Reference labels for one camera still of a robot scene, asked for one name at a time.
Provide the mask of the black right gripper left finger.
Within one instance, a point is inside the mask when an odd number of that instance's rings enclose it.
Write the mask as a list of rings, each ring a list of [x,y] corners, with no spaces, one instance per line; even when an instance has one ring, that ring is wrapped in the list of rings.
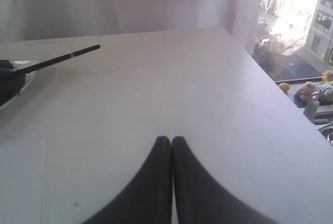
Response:
[[[128,185],[85,223],[171,223],[171,142],[159,136]]]

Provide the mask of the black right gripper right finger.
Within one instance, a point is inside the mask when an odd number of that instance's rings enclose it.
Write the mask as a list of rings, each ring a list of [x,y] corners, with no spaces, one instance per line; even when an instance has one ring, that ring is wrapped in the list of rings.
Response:
[[[172,170],[179,223],[275,223],[221,186],[182,136],[172,140]]]

